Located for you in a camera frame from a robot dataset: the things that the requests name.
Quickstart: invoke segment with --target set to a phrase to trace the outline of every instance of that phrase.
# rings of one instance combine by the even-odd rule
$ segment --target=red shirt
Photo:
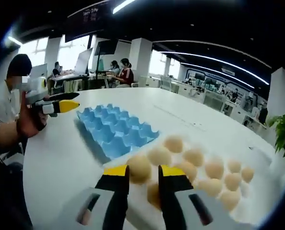
[[[131,84],[134,82],[134,74],[130,68],[123,69],[120,73],[120,78],[125,80],[125,83],[121,82],[121,84]]]

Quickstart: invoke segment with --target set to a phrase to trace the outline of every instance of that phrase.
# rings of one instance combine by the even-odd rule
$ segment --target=black ceiling
[[[68,15],[96,2],[99,1],[78,0],[61,3],[44,0],[37,3],[37,7],[32,11],[25,10],[15,25],[14,32],[22,42],[43,36],[60,36],[65,31],[63,25]],[[120,2],[123,0],[111,0],[111,8]],[[155,43],[154,48],[224,60],[270,82],[272,72],[279,67],[285,68],[285,1],[263,3],[245,0],[136,0],[112,15],[103,30],[98,32],[98,36],[124,40],[144,37],[153,42],[207,42],[161,42]],[[221,71],[222,67],[222,63],[203,58],[169,56],[218,71]],[[260,91],[258,93],[267,98],[269,86],[243,71],[235,72],[238,78],[255,86],[257,91]]]

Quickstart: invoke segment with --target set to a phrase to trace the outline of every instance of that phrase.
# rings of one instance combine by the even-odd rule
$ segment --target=monitor
[[[211,79],[211,78],[207,78],[205,80],[205,84],[216,85],[216,80]]]
[[[82,53],[79,54],[79,57],[77,58],[76,64],[75,64],[75,68],[74,68],[74,72],[76,74],[85,74],[86,73],[86,69],[88,67],[88,62],[89,62],[89,58],[92,52],[92,48],[83,51]]]
[[[34,66],[29,74],[30,78],[39,78],[39,77],[47,77],[48,76],[48,65],[43,64],[40,66]]]
[[[196,73],[196,74],[195,74],[195,78],[204,81],[205,76],[204,76],[203,74]]]
[[[95,50],[95,56],[115,54],[118,40],[107,40],[99,42]]]

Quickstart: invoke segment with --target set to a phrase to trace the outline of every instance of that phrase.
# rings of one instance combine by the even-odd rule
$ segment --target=egg carton
[[[111,160],[137,150],[159,136],[159,131],[153,132],[150,124],[141,124],[138,117],[130,116],[128,111],[121,111],[112,104],[85,108],[82,113],[77,111],[77,116],[92,135],[94,145],[100,146]]]
[[[162,134],[160,138],[156,139],[155,141],[143,146],[139,151],[130,152],[118,159],[115,159],[111,162],[104,164],[105,168],[116,167],[119,165],[127,164],[128,159],[133,157],[134,155],[145,155],[147,156],[151,150],[158,147],[164,146],[164,141],[166,138],[171,136],[171,134]],[[181,162],[184,162],[185,159],[183,158],[183,154],[189,149],[200,149],[204,156],[204,164],[201,167],[197,167],[198,173],[197,176],[192,182],[193,186],[197,186],[199,181],[203,181],[209,179],[205,172],[205,164],[211,160],[217,159],[221,160],[224,165],[224,174],[222,176],[222,183],[223,188],[220,194],[216,197],[218,199],[220,195],[228,191],[224,178],[230,174],[228,170],[227,163],[229,160],[239,160],[241,159],[240,153],[235,152],[222,152],[221,150],[214,151],[216,148],[212,148],[210,145],[207,145],[208,140],[202,142],[199,139],[199,133],[195,135],[187,135],[187,134],[177,134],[176,136],[180,137],[183,140],[183,150],[181,153],[171,153],[171,164],[169,166],[175,166]],[[251,164],[247,164],[248,161],[240,161],[241,168],[243,169],[246,166],[254,166]],[[262,173],[255,173],[252,181],[248,184],[241,181],[239,188],[237,189],[237,193],[240,195],[240,201],[238,205],[232,210],[229,214],[232,219],[237,222],[241,223],[250,223],[254,226],[258,226],[261,222],[261,216],[265,216],[267,214],[266,206],[269,204],[268,201],[263,200],[263,195],[261,193],[256,194],[256,191],[259,190],[257,185],[261,187],[266,186],[267,188],[273,188],[270,186],[271,182],[265,181],[266,175]],[[131,222],[139,220],[139,226],[150,226],[150,229],[156,230],[164,230],[166,229],[164,219],[162,217],[162,212],[155,208],[147,201],[147,187],[153,183],[158,182],[158,167],[151,165],[151,178],[144,184],[133,184],[130,183],[130,191],[128,196],[128,203],[129,203],[129,211],[132,213],[132,216],[128,217],[128,220]],[[263,208],[257,210],[256,213],[251,212],[251,210],[257,205],[261,205]]]

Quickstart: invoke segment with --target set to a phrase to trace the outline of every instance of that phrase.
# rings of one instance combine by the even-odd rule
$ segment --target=black hair
[[[27,76],[31,73],[32,62],[26,54],[16,55],[8,66],[7,78],[13,76]]]
[[[121,63],[124,65],[124,66],[127,66],[129,68],[132,67],[132,64],[129,62],[129,60],[127,58],[123,58],[121,59]]]
[[[113,60],[113,61],[112,61],[112,65],[113,65],[113,67],[116,68],[116,69],[119,69],[119,68],[120,68],[119,65],[118,65],[118,62],[117,62],[116,60]]]

